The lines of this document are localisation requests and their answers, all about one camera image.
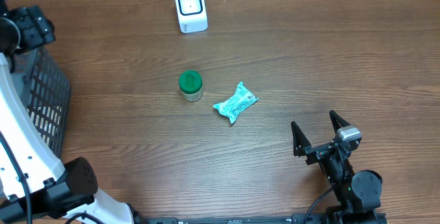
wood grain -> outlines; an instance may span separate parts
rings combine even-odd
[[[383,176],[389,222],[438,223],[439,2],[206,0],[208,30],[187,35],[174,0],[10,5],[39,4],[56,26],[48,49],[73,89],[63,161],[86,157],[146,216],[306,211],[328,183],[293,156],[289,124],[328,142],[334,109],[363,132],[351,164]],[[200,101],[179,94],[186,69]],[[231,126],[212,105],[240,81],[260,100]]]

teal snack packet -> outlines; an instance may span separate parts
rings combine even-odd
[[[253,93],[243,86],[243,82],[240,82],[236,86],[234,95],[225,102],[215,104],[214,108],[217,109],[220,114],[228,117],[231,124],[234,124],[240,112],[252,106],[259,99],[260,98],[255,97]]]

wooden tabletop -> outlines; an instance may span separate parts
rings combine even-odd
[[[206,0],[209,28],[182,34],[174,0],[11,0],[56,26],[48,46],[73,96],[63,161],[145,216],[305,212],[329,184],[294,157],[335,110],[363,134],[350,162],[384,179],[390,223],[440,219],[440,0]],[[179,93],[201,73],[197,102]],[[243,81],[260,100],[232,126],[212,105]],[[328,197],[316,211],[336,204]]]

